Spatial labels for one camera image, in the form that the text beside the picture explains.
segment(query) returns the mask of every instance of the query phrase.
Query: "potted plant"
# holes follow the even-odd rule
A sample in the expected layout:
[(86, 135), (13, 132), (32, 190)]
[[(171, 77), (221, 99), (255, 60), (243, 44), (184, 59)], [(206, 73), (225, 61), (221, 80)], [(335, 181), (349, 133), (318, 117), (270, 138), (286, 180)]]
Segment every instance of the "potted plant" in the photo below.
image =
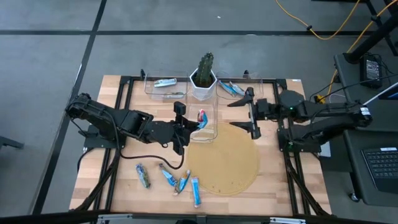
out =
[(213, 54), (208, 52), (201, 58), (199, 67), (189, 76), (192, 95), (200, 101), (209, 99), (216, 87), (217, 78), (211, 70), (213, 59)]

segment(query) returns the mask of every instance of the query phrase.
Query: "wooden table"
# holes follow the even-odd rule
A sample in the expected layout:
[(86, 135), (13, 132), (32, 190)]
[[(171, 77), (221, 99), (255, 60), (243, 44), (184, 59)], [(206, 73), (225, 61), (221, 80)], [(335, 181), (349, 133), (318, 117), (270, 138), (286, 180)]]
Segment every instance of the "wooden table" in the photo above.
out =
[[(110, 107), (114, 106), (118, 92), (120, 76), (105, 75), (99, 91), (98, 101)], [(263, 98), (274, 103), (272, 85), (263, 85)], [(290, 90), (303, 94), (300, 80), (287, 80)], [(247, 121), (248, 108), (228, 108), (226, 104), (231, 101), (219, 98), (218, 100), (218, 122)], [(170, 121), (174, 119), (172, 103), (151, 100), (144, 93), (144, 83), (134, 82), (130, 110), (141, 110), (153, 114), (155, 120)], [(121, 159), (114, 189), (112, 212), (130, 213), (179, 213), (208, 215), (292, 215), (289, 190), (283, 155), (279, 151), (276, 129), (277, 123), (272, 121), (258, 122), (262, 137), (255, 140), (260, 154), (259, 173), (254, 183), (244, 192), (232, 197), (222, 197), (210, 194), (204, 190), (200, 191), (202, 206), (193, 207), (192, 187), (190, 183), (179, 196), (173, 196), (173, 188), (166, 183), (157, 165), (157, 159)], [(126, 156), (137, 156), (156, 154), (166, 158), (173, 166), (180, 163), (180, 156), (173, 152), (172, 148), (163, 149), (159, 144), (144, 144), (132, 138), (127, 138), (126, 147), (123, 152)], [(104, 149), (94, 149), (81, 161), (80, 171), (77, 176), (75, 189), (72, 195), (70, 208), (79, 206), (84, 198), (88, 196), (98, 181)], [(310, 153), (301, 153), (301, 161), (305, 184), (322, 208), (330, 211), (325, 182), (323, 180), (321, 165)], [(149, 171), (152, 186), (150, 190), (145, 189), (140, 183), (135, 165), (141, 162)], [(176, 177), (187, 169), (184, 163), (180, 170), (172, 170)], [(104, 208), (108, 185), (104, 187), (100, 208)], [(298, 209), (303, 213), (300, 191), (295, 186)]]

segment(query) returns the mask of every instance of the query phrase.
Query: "cork mat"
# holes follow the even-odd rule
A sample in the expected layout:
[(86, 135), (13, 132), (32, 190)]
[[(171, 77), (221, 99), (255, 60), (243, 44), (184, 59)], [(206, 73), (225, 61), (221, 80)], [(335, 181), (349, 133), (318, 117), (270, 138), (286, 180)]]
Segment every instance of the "cork mat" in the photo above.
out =
[(188, 166), (200, 187), (217, 195), (236, 195), (246, 190), (259, 170), (259, 155), (250, 135), (230, 124), (218, 124), (212, 143), (192, 142)]

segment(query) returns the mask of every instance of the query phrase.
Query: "transparent container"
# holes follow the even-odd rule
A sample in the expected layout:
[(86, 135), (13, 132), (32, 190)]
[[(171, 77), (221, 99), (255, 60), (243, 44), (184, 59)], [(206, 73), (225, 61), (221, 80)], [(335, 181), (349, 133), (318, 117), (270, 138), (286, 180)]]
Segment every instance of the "transparent container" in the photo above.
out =
[[(175, 85), (155, 87), (154, 82), (160, 79), (176, 78)], [(185, 101), (188, 91), (189, 77), (187, 72), (149, 71), (145, 75), (144, 91), (152, 100)]]
[(191, 141), (210, 143), (217, 137), (218, 97), (213, 94), (209, 99), (200, 101), (189, 91), (187, 93), (187, 113), (185, 117), (191, 121), (196, 121), (201, 109), (205, 110), (208, 123), (203, 129), (191, 133)]
[[(217, 72), (217, 78), (218, 79), (222, 79), (222, 82), (226, 85), (229, 85), (229, 77), (231, 77), (231, 75), (229, 75), (226, 72)], [(254, 90), (254, 101), (263, 98), (264, 96), (264, 90), (263, 90), (263, 82), (262, 79), (260, 78), (260, 75), (255, 72), (255, 73), (250, 73), (249, 74), (250, 79), (256, 79), (256, 82), (246, 82), (246, 80), (248, 78), (242, 78), (241, 82), (233, 82), (233, 84), (236, 84), (237, 86), (239, 86), (241, 89), (243, 89), (244, 91), (246, 91), (246, 89), (248, 87), (252, 87)], [(223, 87), (220, 84), (217, 84), (216, 87), (216, 95), (218, 96), (218, 103), (220, 105), (228, 105), (230, 103), (233, 103), (237, 100), (240, 100), (241, 98), (243, 98), (243, 96), (237, 94), (236, 96), (232, 96), (231, 94), (229, 94), (227, 91), (225, 91), (223, 89)]]

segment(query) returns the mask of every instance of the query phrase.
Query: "white planter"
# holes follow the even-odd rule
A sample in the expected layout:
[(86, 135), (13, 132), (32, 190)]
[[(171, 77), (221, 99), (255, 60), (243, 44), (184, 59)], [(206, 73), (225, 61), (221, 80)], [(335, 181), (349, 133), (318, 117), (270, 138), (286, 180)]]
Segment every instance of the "white planter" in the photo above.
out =
[(214, 72), (211, 70), (211, 75), (213, 76), (213, 84), (209, 88), (202, 88), (202, 87), (197, 87), (193, 80), (192, 77), (193, 75), (198, 71), (198, 69), (195, 69), (195, 71), (192, 72), (192, 74), (189, 76), (189, 80), (191, 81), (192, 84), (192, 95), (200, 100), (207, 100), (209, 99), (213, 93), (215, 92), (216, 86), (217, 86), (217, 78)]

